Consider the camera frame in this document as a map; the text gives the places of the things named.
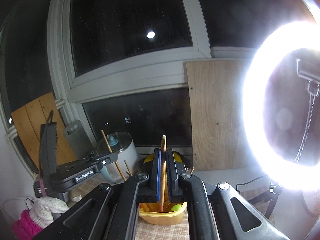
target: dark window glass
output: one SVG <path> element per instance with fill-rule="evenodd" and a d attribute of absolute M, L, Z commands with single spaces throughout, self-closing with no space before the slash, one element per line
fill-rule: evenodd
<path fill-rule="evenodd" d="M 134 55 L 192 46 L 182 0 L 71 0 L 71 43 L 76 76 Z"/>
<path fill-rule="evenodd" d="M 24 160 L 26 161 L 27 165 L 29 166 L 29 168 L 35 172 L 38 173 L 38 168 L 37 166 L 34 164 L 33 160 L 30 158 L 30 155 L 28 154 L 27 150 L 25 149 L 20 137 L 16 137 L 13 139 L 19 152 L 21 153 L 21 156 L 24 158 Z"/>
<path fill-rule="evenodd" d="M 188 88 L 161 90 L 84 103 L 97 140 L 124 131 L 136 146 L 159 147 L 167 136 L 170 147 L 191 147 L 191 114 Z"/>
<path fill-rule="evenodd" d="M 46 23 L 50 0 L 21 0 L 4 24 L 0 43 L 0 90 L 4 113 L 53 92 Z"/>
<path fill-rule="evenodd" d="M 301 0 L 199 0 L 210 45 L 258 48 L 278 27 L 314 21 Z"/>

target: ring light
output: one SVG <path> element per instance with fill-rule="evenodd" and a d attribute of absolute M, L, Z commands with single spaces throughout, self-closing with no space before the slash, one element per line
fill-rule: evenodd
<path fill-rule="evenodd" d="M 320 51 L 319 25 L 289 23 L 264 41 L 244 81 L 243 119 L 252 152 L 270 178 L 290 189 L 310 190 L 320 189 L 320 164 L 307 167 L 284 160 L 268 143 L 263 128 L 263 103 L 270 75 L 287 54 L 303 48 Z"/>

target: green ball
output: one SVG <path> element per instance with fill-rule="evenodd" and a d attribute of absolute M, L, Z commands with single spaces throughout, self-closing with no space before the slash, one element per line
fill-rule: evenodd
<path fill-rule="evenodd" d="M 180 208 L 182 208 L 181 204 L 176 204 L 171 208 L 171 211 L 178 211 Z"/>

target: tripod leg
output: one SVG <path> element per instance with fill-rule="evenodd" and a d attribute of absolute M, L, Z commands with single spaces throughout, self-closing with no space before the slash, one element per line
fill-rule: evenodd
<path fill-rule="evenodd" d="M 269 193 L 269 190 L 267 190 L 267 191 L 261 193 L 260 195 L 250 199 L 248 202 L 251 205 L 253 205 L 253 204 L 256 204 L 256 203 L 258 203 L 260 201 L 264 201 L 266 198 L 268 198 L 268 193 Z"/>
<path fill-rule="evenodd" d="M 271 200 L 270 200 L 269 206 L 268 206 L 267 211 L 266 211 L 266 213 L 265 213 L 265 215 L 264 215 L 267 219 L 270 218 L 271 213 L 273 212 L 273 209 L 274 209 L 275 206 L 276 206 L 277 200 L 278 200 L 278 198 L 275 198 L 275 199 L 271 199 Z"/>

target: screw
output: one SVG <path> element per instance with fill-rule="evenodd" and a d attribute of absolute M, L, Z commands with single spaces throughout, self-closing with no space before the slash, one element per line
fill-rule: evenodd
<path fill-rule="evenodd" d="M 191 178 L 191 174 L 188 173 L 188 172 L 181 173 L 181 178 L 190 179 Z"/>
<path fill-rule="evenodd" d="M 223 189 L 223 190 L 227 190 L 227 189 L 230 188 L 230 185 L 229 185 L 229 183 L 222 182 L 222 183 L 219 184 L 219 188 Z"/>
<path fill-rule="evenodd" d="M 108 183 L 101 183 L 101 184 L 99 185 L 99 189 L 100 189 L 100 190 L 108 190 L 109 187 L 110 187 L 110 185 L 109 185 Z"/>
<path fill-rule="evenodd" d="M 137 176 L 139 179 L 146 179 L 148 177 L 148 174 L 146 174 L 145 172 L 141 172 L 141 173 L 138 173 Z"/>

